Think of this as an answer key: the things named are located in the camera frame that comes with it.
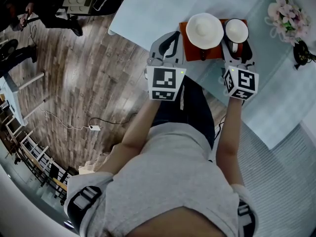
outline black strap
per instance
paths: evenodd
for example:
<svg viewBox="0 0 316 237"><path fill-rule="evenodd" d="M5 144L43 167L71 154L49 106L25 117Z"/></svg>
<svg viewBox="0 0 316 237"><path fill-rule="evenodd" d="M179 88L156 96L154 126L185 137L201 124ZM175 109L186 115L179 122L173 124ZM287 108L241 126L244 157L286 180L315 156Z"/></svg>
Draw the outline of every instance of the black strap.
<svg viewBox="0 0 316 237"><path fill-rule="evenodd" d="M93 195L93 197L87 196L84 192L92 193L88 188L92 189L96 194ZM81 191L79 191L76 195L74 195L68 204L67 207L67 214L71 220L72 225L79 233L80 231L80 225L82 222L83 217L85 216L87 210L96 202L96 200L100 197L101 190L99 187L96 186L87 186L84 187ZM74 202L76 198L79 196L82 196L85 200L87 200L89 203L85 206L85 208L80 208L77 206Z"/></svg>
<svg viewBox="0 0 316 237"><path fill-rule="evenodd" d="M239 237L253 237L256 229L256 217L251 208L244 201L239 201L238 206L238 224L242 227L243 234L239 232Z"/></svg>

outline hand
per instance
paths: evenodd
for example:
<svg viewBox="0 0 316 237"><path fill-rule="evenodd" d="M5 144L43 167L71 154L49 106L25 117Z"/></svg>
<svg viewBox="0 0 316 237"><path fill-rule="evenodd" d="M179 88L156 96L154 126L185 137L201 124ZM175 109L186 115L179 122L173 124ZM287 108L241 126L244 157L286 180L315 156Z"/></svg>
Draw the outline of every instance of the hand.
<svg viewBox="0 0 316 237"><path fill-rule="evenodd" d="M29 14L29 16L32 15L34 9L34 3L30 2L28 6L26 6L25 11Z"/></svg>
<svg viewBox="0 0 316 237"><path fill-rule="evenodd" d="M20 24L22 27L26 26L27 19L28 19L28 15L26 13L20 18Z"/></svg>

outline white cable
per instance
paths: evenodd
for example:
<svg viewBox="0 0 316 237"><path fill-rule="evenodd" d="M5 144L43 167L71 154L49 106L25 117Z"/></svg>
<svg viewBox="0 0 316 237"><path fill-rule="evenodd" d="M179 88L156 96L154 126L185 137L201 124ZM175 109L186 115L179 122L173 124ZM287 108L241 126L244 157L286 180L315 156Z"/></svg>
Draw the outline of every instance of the white cable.
<svg viewBox="0 0 316 237"><path fill-rule="evenodd" d="M45 116L45 117L48 117L48 114L53 115L53 116L54 116L55 118L57 118L57 119L59 120L59 122L60 122L64 127L66 127L67 129L76 129L76 130L79 130L79 131L81 131L83 128L89 128L89 129L90 129L89 126L85 126L85 125L84 125L82 128L76 128L76 127L74 127L74 126L68 127L68 126L66 126L66 125L60 120L60 118L58 118L58 116L56 116L54 113L51 113L51 112L49 112L49 111L42 110L41 107L40 107L39 109L40 109L41 112L44 113L44 116Z"/></svg>
<svg viewBox="0 0 316 237"><path fill-rule="evenodd" d="M36 25L33 25L32 28L31 28L30 24L28 24L28 25L29 25L29 28L30 28L30 35L28 37L28 45L30 43L30 39L33 41L33 44L36 45L36 43L34 41L34 38L36 36L36 32L38 30L38 27Z"/></svg>

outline hair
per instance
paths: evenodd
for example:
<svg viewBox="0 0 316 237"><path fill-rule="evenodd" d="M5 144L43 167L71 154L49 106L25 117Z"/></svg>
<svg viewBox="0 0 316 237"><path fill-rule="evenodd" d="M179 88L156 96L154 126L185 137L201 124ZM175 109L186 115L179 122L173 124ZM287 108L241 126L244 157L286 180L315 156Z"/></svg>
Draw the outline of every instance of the hair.
<svg viewBox="0 0 316 237"><path fill-rule="evenodd" d="M7 29L11 22L10 11L4 6L0 7L0 32Z"/></svg>

